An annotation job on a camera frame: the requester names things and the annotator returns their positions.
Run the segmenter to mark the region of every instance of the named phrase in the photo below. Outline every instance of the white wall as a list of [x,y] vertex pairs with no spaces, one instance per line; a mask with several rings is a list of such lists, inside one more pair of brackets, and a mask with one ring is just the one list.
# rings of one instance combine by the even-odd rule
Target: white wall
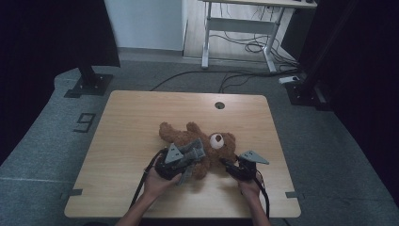
[[184,48],[186,0],[104,0],[118,47]]

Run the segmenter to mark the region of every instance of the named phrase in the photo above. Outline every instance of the floor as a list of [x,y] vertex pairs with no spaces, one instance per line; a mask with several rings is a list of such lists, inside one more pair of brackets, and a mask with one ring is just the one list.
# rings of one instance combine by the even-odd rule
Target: floor
[[[205,40],[205,18],[209,5],[206,4],[205,6],[205,3],[202,1],[188,1],[187,7],[188,24],[184,44],[184,56],[195,58],[202,57],[202,46]],[[265,8],[235,4],[212,4],[213,17],[254,21],[275,21],[279,15],[279,11],[280,8]],[[285,57],[289,57],[289,55],[279,48],[279,43],[283,39],[293,11],[292,8],[287,8],[284,11],[277,35],[277,41],[275,41],[273,45],[273,47],[279,49],[279,52]],[[226,38],[230,38],[230,40],[239,43],[248,43],[254,41],[254,34],[211,31],[210,35],[210,58],[264,62],[264,55],[262,52],[251,53],[246,51],[246,46],[244,44],[237,44],[225,40]],[[257,41],[266,43],[267,38],[258,38]],[[260,50],[260,48],[256,46],[249,46],[249,48],[255,52]]]
[[[261,63],[215,60],[206,73],[200,61],[181,56],[121,54],[121,67],[96,67],[112,73],[104,96],[64,98],[79,78],[77,70],[60,74],[48,105],[0,168],[0,225],[114,225],[115,218],[66,218],[64,208],[112,90],[150,90],[174,74],[157,91],[218,92],[228,71],[264,72]],[[399,222],[399,209],[356,141],[332,112],[291,105],[279,76],[237,77],[227,93],[264,95],[270,106],[302,214],[272,218],[273,225],[388,225]],[[96,114],[90,130],[75,133],[82,113]],[[144,219],[142,225],[165,225]],[[246,220],[196,219],[173,225],[248,225]]]

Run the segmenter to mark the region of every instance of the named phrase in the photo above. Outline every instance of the wooden table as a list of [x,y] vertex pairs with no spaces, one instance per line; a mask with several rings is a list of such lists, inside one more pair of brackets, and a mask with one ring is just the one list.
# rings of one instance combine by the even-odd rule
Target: wooden table
[[[221,102],[224,109],[217,109]],[[290,173],[264,96],[238,94],[114,91],[91,142],[70,196],[70,218],[119,218],[128,210],[144,168],[168,144],[158,136],[167,121],[185,130],[196,122],[206,134],[231,132],[236,153],[253,150],[270,162],[258,165],[270,198],[271,218],[300,215]],[[201,181],[189,180],[167,191],[145,218],[249,218],[237,183],[224,169],[211,169]]]
[[[209,3],[208,14],[206,17],[205,26],[205,42],[202,49],[202,63],[203,69],[208,68],[209,61],[209,33],[211,30],[216,31],[230,31],[230,32],[241,32],[241,33],[253,33],[263,34],[270,36],[268,42],[263,49],[263,54],[266,59],[269,71],[275,73],[276,67],[273,62],[273,56],[271,54],[271,48],[276,38],[277,32],[279,31],[279,24],[281,22],[282,15],[286,8],[316,8],[317,4],[313,1],[307,3],[305,0],[294,1],[294,0],[200,0]],[[232,18],[215,18],[211,16],[212,3],[230,3],[240,5],[257,5],[265,7],[280,7],[279,17],[275,22],[265,21],[253,21],[253,20],[237,20]]]

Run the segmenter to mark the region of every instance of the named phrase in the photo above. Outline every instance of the black curtain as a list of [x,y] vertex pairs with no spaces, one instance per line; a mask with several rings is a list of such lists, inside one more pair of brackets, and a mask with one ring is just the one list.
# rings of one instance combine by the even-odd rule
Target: black curtain
[[120,66],[104,1],[14,0],[0,8],[1,162],[54,91],[54,78],[89,65]]
[[[351,8],[342,29],[334,27]],[[399,3],[321,1],[299,59],[399,204]]]

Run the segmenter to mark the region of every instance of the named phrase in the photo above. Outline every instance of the gray carpet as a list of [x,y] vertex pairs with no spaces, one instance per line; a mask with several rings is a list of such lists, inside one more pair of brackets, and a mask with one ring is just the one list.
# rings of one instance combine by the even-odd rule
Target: gray carpet
[[[239,70],[211,66],[208,71]],[[249,69],[260,72],[261,69]],[[24,139],[0,169],[0,225],[113,225],[116,219],[66,218],[64,208],[112,90],[150,90],[173,74],[199,71],[194,64],[122,61],[96,67],[115,75],[104,97],[64,98],[80,74],[59,75],[56,90]],[[159,91],[218,92],[224,73],[191,73]],[[282,149],[299,195],[299,218],[274,225],[398,225],[399,210],[355,140],[332,112],[290,104],[281,76],[252,78],[227,93],[262,94],[270,105]],[[245,78],[230,81],[239,84]],[[94,113],[88,133],[75,133],[81,113]]]

